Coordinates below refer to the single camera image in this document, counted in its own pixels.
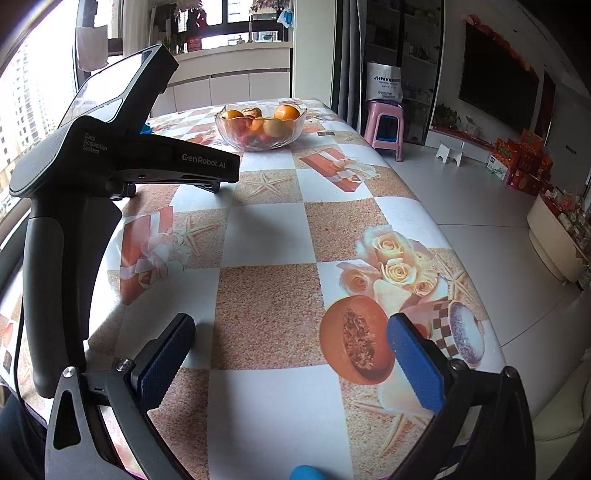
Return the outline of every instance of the sofa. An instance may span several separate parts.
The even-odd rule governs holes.
[[[584,438],[581,433],[591,414],[590,377],[591,359],[587,359],[577,367],[556,396],[534,419],[536,480],[547,480],[559,466],[561,470],[556,472],[555,478],[570,472],[571,464],[579,468],[583,459],[576,458],[576,451],[581,448],[582,451],[590,451],[589,445],[581,445],[587,443],[589,437],[589,432]],[[578,439],[578,448],[574,449]]]

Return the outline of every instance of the white bag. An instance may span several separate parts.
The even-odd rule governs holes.
[[[366,100],[394,100],[402,103],[400,68],[368,62]]]

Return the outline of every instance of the curtain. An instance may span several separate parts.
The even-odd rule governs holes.
[[[337,2],[332,108],[358,132],[361,130],[361,75],[366,16],[367,0]]]

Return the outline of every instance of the white stool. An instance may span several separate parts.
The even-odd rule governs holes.
[[[461,150],[452,150],[446,144],[441,143],[439,145],[439,150],[435,154],[435,158],[440,157],[443,163],[447,163],[448,158],[452,158],[456,161],[457,166],[460,166],[460,162],[462,160],[462,151]]]

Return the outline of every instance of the person's leg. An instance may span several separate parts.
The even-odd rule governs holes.
[[[0,476],[6,480],[43,480],[47,431],[27,418],[16,397],[9,397],[0,411]]]

